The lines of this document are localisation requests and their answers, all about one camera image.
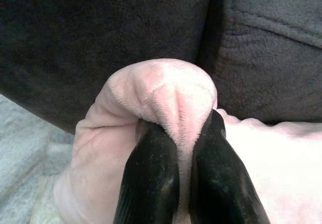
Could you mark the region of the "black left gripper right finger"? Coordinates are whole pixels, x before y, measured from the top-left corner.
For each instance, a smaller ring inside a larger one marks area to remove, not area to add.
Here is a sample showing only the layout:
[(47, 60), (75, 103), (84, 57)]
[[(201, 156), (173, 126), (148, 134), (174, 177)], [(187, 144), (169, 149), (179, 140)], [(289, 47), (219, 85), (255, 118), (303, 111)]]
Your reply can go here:
[(189, 213), (192, 223), (269, 223), (251, 178), (212, 110), (195, 143)]

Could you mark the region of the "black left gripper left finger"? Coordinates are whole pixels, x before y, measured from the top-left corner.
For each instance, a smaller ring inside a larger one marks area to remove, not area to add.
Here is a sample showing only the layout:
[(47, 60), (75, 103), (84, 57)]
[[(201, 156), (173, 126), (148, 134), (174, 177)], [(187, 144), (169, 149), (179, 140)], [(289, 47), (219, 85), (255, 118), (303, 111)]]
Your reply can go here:
[(123, 173), (114, 223), (172, 223), (180, 180), (177, 146), (158, 124), (139, 121)]

